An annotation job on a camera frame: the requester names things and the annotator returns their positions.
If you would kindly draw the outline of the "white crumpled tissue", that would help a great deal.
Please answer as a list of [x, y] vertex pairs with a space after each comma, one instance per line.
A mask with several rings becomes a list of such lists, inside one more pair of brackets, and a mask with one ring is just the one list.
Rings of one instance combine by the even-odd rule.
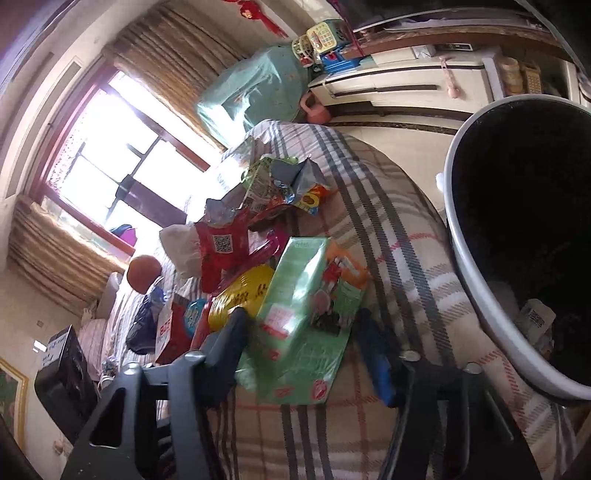
[[175, 224], [159, 232], [161, 246], [184, 279], [201, 276], [201, 254], [197, 228], [193, 222]]

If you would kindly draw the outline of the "beige left curtain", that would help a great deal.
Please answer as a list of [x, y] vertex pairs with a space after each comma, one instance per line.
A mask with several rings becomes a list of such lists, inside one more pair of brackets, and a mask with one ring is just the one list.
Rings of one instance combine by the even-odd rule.
[[111, 274], [125, 271], [25, 195], [15, 202], [8, 257], [42, 295], [76, 316], [100, 299]]

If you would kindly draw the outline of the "beige curtain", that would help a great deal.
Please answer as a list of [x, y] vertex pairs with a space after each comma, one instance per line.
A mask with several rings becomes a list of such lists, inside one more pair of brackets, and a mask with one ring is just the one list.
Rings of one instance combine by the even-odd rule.
[[186, 1], [163, 1], [127, 24], [102, 49], [115, 68], [139, 81], [194, 133], [224, 147], [195, 110], [204, 91], [245, 50], [208, 16]]
[[76, 316], [100, 299], [111, 274], [125, 271], [25, 195], [15, 202], [8, 257], [42, 295]]

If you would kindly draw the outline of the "yellow plastic bag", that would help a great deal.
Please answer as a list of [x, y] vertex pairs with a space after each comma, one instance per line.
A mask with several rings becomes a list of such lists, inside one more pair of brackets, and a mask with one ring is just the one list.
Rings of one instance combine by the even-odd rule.
[[228, 322], [231, 310], [236, 307], [245, 309], [250, 317], [256, 317], [273, 275], [273, 268], [266, 264], [253, 267], [239, 275], [228, 288], [211, 301], [207, 318], [209, 330], [221, 330]]

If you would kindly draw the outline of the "red snack bag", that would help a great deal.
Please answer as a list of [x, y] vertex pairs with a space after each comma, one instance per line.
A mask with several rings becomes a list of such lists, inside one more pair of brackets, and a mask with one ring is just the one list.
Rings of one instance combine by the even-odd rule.
[[249, 251], [249, 208], [239, 209], [223, 225], [200, 220], [194, 224], [200, 251], [200, 287], [203, 293], [219, 293], [247, 270], [265, 263], [283, 248], [276, 233]]

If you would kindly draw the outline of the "grey foil snack bag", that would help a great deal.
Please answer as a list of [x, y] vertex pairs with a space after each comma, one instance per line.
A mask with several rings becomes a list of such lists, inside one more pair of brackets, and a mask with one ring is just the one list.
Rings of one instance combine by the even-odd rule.
[[311, 215], [318, 215], [322, 201], [332, 192], [321, 168], [310, 158], [297, 164], [274, 160], [270, 167], [270, 178], [279, 191], [283, 205], [293, 206]]

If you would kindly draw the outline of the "white round trash bin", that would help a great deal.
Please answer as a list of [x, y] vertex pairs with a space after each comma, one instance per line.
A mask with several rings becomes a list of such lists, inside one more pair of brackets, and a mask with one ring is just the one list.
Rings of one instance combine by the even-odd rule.
[[472, 114], [444, 167], [455, 261], [486, 332], [536, 391], [590, 398], [590, 111], [518, 95]]

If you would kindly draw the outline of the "yellow toy cash register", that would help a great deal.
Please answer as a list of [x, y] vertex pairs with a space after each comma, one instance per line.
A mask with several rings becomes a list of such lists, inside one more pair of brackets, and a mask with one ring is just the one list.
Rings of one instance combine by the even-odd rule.
[[304, 35], [291, 41], [290, 48], [304, 68], [322, 64], [325, 70], [330, 70], [344, 60], [341, 50], [350, 42], [351, 36], [345, 22], [328, 19], [308, 28]]

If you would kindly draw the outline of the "green carton box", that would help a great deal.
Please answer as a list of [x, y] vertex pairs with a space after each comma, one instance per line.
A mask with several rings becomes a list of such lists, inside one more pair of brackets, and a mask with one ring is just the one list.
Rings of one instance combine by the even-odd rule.
[[263, 404], [324, 403], [370, 274], [332, 238], [293, 237], [274, 270], [238, 383]]

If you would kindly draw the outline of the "white TV cabinet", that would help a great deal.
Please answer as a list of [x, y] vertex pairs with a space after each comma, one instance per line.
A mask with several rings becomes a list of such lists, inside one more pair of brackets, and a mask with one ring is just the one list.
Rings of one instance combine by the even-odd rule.
[[451, 44], [363, 59], [308, 84], [334, 116], [425, 115], [464, 120], [501, 99], [546, 94], [584, 104], [574, 63], [525, 47]]

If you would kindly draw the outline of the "blue dumbbell shaped toy package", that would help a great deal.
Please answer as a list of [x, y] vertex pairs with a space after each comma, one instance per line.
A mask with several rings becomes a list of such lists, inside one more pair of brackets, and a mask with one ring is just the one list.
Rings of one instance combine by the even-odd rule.
[[208, 322], [206, 319], [207, 300], [198, 298], [188, 304], [183, 315], [183, 325], [188, 337], [195, 334], [198, 337], [207, 334]]

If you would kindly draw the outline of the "green snack pouch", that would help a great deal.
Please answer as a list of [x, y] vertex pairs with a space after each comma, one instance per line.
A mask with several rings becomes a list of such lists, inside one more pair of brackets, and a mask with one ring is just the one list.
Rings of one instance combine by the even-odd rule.
[[249, 207], [257, 213], [269, 208], [270, 204], [282, 204], [293, 196], [286, 182], [273, 177], [271, 167], [274, 163], [283, 168], [283, 166], [297, 165], [298, 160], [290, 156], [276, 158], [270, 154], [261, 155], [259, 160], [242, 173], [242, 186], [245, 188], [242, 207]]

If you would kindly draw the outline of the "red hanging lantern decoration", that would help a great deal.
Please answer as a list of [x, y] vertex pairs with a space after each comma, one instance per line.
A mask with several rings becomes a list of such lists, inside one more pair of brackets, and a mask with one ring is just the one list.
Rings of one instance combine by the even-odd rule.
[[259, 4], [256, 1], [252, 0], [224, 0], [226, 3], [235, 3], [238, 6], [239, 13], [242, 15], [243, 18], [248, 19], [250, 21], [256, 21], [263, 24], [267, 30], [276, 35], [281, 39], [287, 39], [287, 33], [284, 32], [283, 28], [280, 28], [276, 22], [273, 22], [269, 16], [263, 12], [263, 9], [260, 8]]

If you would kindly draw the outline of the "dark blue plastic wrapper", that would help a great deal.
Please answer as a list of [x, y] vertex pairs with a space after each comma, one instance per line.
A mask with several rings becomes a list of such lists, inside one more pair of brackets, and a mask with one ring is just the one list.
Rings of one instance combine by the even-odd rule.
[[126, 346], [137, 355], [153, 354], [158, 316], [165, 299], [160, 287], [153, 287], [142, 299], [126, 336]]

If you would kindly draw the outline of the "red soda can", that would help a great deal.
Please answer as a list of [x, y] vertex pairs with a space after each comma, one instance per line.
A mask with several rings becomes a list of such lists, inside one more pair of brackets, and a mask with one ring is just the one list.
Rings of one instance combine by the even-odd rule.
[[119, 372], [117, 359], [114, 356], [109, 356], [101, 363], [101, 374], [98, 382], [100, 390], [108, 387], [115, 379]]

